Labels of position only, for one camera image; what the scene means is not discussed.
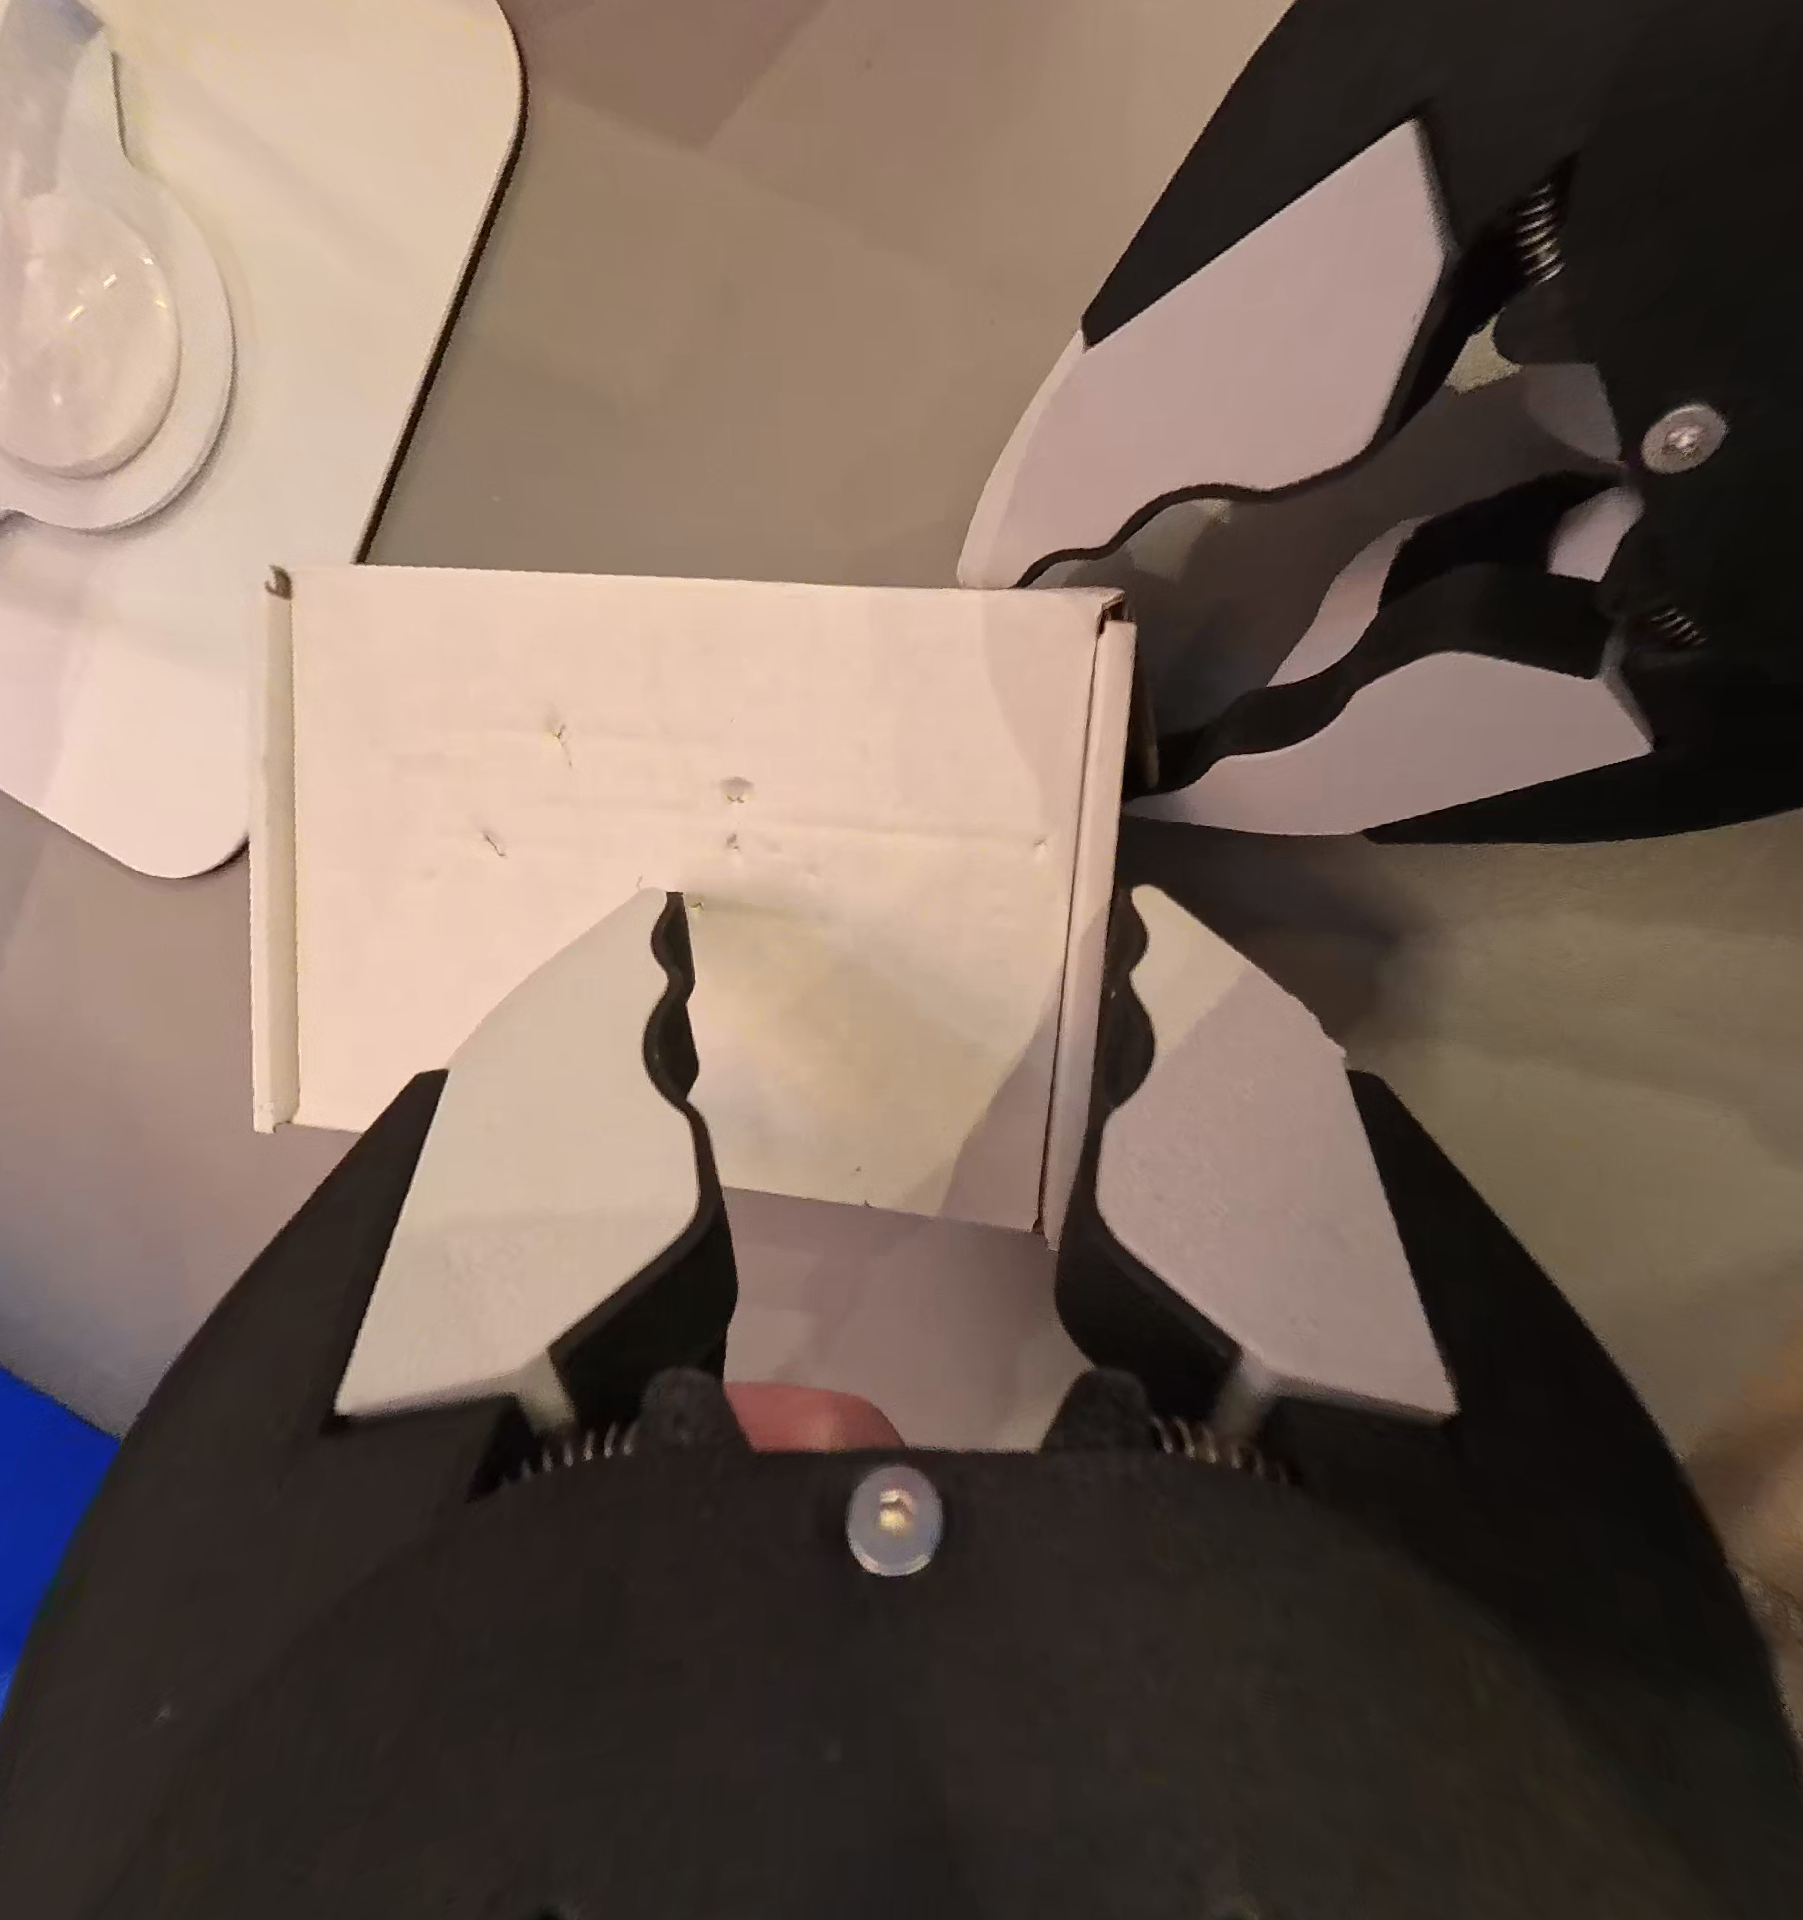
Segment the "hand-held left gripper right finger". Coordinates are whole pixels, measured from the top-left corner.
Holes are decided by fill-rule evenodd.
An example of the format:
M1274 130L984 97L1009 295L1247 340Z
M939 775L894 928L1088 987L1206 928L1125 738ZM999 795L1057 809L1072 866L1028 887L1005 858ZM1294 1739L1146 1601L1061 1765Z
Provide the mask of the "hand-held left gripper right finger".
M1457 1413L1343 1049L1153 886L1110 904L1053 1299L1154 1433Z

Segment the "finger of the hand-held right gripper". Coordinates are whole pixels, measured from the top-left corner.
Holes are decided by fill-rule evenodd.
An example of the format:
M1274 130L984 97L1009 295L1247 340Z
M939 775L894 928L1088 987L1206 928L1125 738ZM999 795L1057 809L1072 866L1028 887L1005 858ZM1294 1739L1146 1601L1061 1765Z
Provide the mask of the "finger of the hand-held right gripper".
M1517 377L1495 325L1564 272L1570 179L1534 185L1462 252L1410 119L1129 320L1084 323L984 482L958 584L1024 587L1177 503L1303 493L1441 389Z
M1651 753L1600 580L1640 498L1545 473L1400 523L1333 580L1272 680L1165 733L1129 813L1337 838Z

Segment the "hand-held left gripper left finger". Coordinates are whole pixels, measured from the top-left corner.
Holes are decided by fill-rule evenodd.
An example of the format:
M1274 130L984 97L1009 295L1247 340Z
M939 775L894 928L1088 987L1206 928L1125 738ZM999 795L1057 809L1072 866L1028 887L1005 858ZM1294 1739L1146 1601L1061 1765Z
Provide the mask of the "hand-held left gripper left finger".
M739 1265L693 1106L689 915L638 894L444 1070L338 1385L346 1421L509 1399L535 1433L631 1427L668 1372L725 1374Z

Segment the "white cardboard box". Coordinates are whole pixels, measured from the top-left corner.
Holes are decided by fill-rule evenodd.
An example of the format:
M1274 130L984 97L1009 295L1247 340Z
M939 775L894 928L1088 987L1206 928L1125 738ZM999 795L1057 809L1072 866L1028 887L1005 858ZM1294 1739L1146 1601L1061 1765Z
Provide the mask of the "white cardboard box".
M727 1186L1053 1244L1134 660L1104 587L299 572L251 701L254 1133L363 1133L675 894Z

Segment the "beige cloth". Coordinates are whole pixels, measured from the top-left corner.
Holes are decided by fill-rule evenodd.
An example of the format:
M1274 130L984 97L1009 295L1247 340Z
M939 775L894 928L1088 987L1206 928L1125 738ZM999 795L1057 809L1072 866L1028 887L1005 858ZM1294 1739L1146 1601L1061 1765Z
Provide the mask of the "beige cloth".
M1689 1453L1689 1475L1756 1616L1803 1656L1803 1322Z

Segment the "white board with dark edge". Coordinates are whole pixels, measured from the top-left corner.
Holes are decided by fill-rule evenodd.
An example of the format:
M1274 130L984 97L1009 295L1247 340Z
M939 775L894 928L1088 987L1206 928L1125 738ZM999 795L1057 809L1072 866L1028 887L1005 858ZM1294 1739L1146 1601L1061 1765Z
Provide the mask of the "white board with dark edge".
M0 527L0 793L145 876L247 839L275 572L368 546L526 119L501 7L93 7L129 154L234 317L194 485L111 534Z

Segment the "clear plastic blister dome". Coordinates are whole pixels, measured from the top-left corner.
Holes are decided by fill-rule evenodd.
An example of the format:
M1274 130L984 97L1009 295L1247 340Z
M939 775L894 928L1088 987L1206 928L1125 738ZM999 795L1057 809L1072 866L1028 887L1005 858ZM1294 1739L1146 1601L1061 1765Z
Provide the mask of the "clear plastic blister dome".
M204 231L132 159L93 7L0 7L0 527L111 534L210 459L234 317Z

